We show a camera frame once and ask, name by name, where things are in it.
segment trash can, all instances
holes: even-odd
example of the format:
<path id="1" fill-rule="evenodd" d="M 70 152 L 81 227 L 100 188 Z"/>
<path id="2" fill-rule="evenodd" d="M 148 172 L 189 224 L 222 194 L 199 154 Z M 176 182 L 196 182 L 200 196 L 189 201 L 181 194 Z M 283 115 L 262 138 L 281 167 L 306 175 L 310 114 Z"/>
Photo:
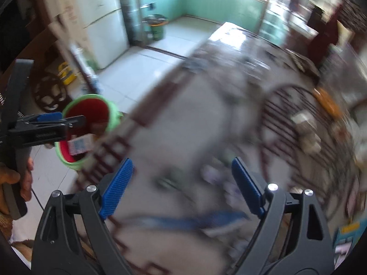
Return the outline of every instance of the trash can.
<path id="1" fill-rule="evenodd" d="M 145 21 L 150 26 L 150 30 L 153 35 L 153 40 L 158 41 L 164 37 L 163 26 L 168 23 L 168 19 L 161 14 L 149 15 L 145 18 Z"/>
<path id="2" fill-rule="evenodd" d="M 78 115 L 86 117 L 86 125 L 82 128 L 70 129 L 67 133 L 67 140 L 70 140 L 72 135 L 81 136 L 91 133 L 93 123 L 107 123 L 105 133 L 110 132 L 120 124 L 122 117 L 122 113 L 119 112 L 114 103 L 97 94 L 87 94 L 73 100 L 62 112 L 62 116 L 66 118 Z M 55 143 L 57 156 L 68 168 L 78 171 L 81 169 L 87 153 L 72 156 L 69 153 L 67 140 Z"/>

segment metal screw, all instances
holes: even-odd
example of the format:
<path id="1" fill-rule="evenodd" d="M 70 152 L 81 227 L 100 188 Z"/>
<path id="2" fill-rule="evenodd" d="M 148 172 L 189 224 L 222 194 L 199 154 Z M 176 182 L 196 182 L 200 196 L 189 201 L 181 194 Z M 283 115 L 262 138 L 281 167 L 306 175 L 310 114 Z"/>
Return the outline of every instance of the metal screw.
<path id="1" fill-rule="evenodd" d="M 311 189 L 306 189 L 305 190 L 305 195 L 307 195 L 307 196 L 313 196 L 313 191 Z"/>
<path id="2" fill-rule="evenodd" d="M 270 191 L 276 191 L 278 190 L 278 185 L 275 184 L 275 183 L 270 183 L 267 188 L 270 190 Z"/>
<path id="3" fill-rule="evenodd" d="M 53 191 L 53 192 L 51 193 L 51 196 L 52 196 L 53 198 L 57 198 L 58 196 L 60 196 L 60 194 L 61 194 L 60 190 L 55 190 L 55 191 Z"/>
<path id="4" fill-rule="evenodd" d="M 89 185 L 87 187 L 87 191 L 88 192 L 95 192 L 97 190 L 97 186 L 96 185 Z"/>

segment wall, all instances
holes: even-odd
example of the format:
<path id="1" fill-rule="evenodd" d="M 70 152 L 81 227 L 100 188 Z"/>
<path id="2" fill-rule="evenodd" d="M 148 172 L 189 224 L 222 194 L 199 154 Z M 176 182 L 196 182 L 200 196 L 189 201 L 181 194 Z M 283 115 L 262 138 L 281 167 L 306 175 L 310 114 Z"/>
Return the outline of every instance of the wall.
<path id="1" fill-rule="evenodd" d="M 156 2 L 153 11 L 143 9 L 143 17 L 159 13 L 169 20 L 185 14 L 214 22 L 231 22 L 251 32 L 256 30 L 265 2 L 261 0 L 141 0 Z"/>

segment refrigerator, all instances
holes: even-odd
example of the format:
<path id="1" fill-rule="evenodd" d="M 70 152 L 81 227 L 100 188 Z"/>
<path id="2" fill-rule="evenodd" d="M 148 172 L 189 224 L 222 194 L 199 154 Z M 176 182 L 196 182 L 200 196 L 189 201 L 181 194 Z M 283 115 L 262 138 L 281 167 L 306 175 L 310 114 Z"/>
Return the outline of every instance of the refrigerator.
<path id="1" fill-rule="evenodd" d="M 69 36 L 100 69 L 129 47 L 119 0 L 56 0 Z"/>

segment person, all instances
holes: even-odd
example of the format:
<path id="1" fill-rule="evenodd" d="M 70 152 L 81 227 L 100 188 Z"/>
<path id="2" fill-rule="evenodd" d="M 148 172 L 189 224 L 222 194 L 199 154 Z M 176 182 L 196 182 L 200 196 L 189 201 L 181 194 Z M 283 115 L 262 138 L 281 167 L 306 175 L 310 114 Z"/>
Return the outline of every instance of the person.
<path id="1" fill-rule="evenodd" d="M 8 205 L 6 204 L 2 185 L 4 183 L 15 184 L 19 181 L 21 184 L 21 196 L 28 202 L 32 198 L 32 170 L 34 163 L 32 158 L 28 159 L 27 169 L 24 177 L 21 179 L 19 173 L 8 168 L 5 164 L 0 163 L 0 230 L 9 243 L 11 242 L 13 220 L 10 217 Z M 30 268 L 32 258 L 32 241 L 22 241 L 11 243 L 13 250 L 21 258 L 21 260 Z"/>

